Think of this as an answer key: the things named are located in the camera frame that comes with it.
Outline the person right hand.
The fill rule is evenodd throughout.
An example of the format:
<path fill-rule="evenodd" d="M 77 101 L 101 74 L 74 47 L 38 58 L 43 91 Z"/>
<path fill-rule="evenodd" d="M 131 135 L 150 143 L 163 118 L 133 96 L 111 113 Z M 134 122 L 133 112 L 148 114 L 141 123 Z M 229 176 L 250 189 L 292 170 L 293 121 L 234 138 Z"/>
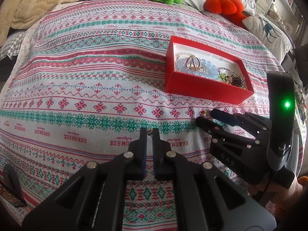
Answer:
<path fill-rule="evenodd" d="M 248 184 L 249 195 L 256 195 L 259 191 L 264 191 L 267 182 L 263 182 L 259 185 Z M 276 204 L 275 217 L 277 221 L 282 222 L 287 216 L 290 216 L 292 207 L 302 197 L 304 190 L 307 189 L 307 176 L 302 176 L 300 178 L 294 178 L 289 189 L 286 189 L 275 182 L 271 182 L 267 191 L 274 193 L 271 198 L 271 202 Z M 304 203 L 300 207 L 300 213 L 296 216 L 296 220 L 307 219 L 307 203 Z"/>

